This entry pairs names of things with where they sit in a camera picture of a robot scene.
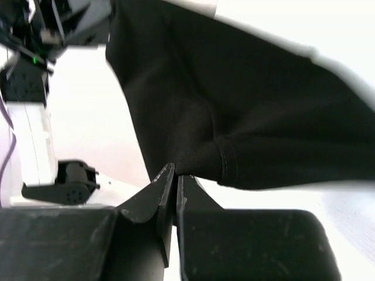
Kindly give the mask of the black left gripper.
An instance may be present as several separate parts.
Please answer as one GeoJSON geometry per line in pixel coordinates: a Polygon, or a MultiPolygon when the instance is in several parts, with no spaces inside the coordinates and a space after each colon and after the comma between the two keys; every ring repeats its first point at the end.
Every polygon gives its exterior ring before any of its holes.
{"type": "Polygon", "coordinates": [[[108,41],[111,1],[1,1],[1,45],[34,61],[55,63],[69,46],[108,41]]]}

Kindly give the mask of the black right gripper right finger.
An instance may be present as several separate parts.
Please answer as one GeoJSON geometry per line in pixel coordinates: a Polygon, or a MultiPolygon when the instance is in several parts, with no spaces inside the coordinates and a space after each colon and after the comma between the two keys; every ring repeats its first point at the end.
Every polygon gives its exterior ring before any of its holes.
{"type": "Polygon", "coordinates": [[[340,280],[326,232],[303,210],[227,210],[178,179],[183,280],[340,280]]]}

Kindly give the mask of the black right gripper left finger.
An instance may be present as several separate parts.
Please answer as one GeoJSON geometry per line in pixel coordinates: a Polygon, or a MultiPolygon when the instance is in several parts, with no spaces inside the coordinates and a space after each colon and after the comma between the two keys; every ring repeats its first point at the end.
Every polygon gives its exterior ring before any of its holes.
{"type": "Polygon", "coordinates": [[[23,186],[41,206],[1,210],[2,280],[162,280],[169,265],[174,166],[116,207],[96,203],[109,183],[79,162],[56,183],[23,186]]]}

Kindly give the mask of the black skirt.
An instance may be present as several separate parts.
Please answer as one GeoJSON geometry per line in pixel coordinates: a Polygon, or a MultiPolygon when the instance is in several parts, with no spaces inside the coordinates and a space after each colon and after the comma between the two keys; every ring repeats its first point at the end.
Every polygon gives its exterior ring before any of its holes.
{"type": "Polygon", "coordinates": [[[115,1],[106,58],[150,178],[238,189],[374,179],[374,111],[306,55],[165,1],[115,1]]]}

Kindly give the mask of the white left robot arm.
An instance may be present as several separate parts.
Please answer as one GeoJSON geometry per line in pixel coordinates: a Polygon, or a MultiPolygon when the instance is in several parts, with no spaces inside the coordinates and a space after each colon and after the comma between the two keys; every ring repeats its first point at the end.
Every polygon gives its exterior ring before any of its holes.
{"type": "Polygon", "coordinates": [[[50,64],[69,46],[106,44],[110,1],[1,2],[1,44],[13,51],[1,68],[1,206],[80,205],[100,188],[81,160],[59,161],[47,108],[50,64]]]}

